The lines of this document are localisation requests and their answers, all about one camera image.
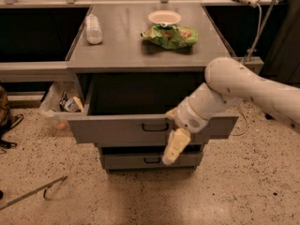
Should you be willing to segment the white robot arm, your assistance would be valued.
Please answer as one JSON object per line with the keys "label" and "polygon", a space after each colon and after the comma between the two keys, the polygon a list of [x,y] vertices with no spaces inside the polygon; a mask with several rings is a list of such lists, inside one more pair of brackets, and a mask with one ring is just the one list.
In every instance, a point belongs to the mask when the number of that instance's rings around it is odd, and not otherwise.
{"label": "white robot arm", "polygon": [[175,108],[166,112],[176,128],[171,131],[162,161],[172,165],[217,113],[242,100],[249,101],[296,133],[300,133],[300,89],[265,79],[230,57],[206,66],[203,82]]}

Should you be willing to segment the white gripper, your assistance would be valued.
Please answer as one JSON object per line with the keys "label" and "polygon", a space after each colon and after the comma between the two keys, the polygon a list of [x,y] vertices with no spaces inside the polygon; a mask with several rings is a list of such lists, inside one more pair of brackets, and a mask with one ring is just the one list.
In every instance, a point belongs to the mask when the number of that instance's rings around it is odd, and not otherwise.
{"label": "white gripper", "polygon": [[190,133],[199,133],[208,125],[208,121],[194,112],[187,97],[176,108],[167,111],[165,116],[180,127],[170,133],[162,157],[165,165],[172,165],[189,144]]}

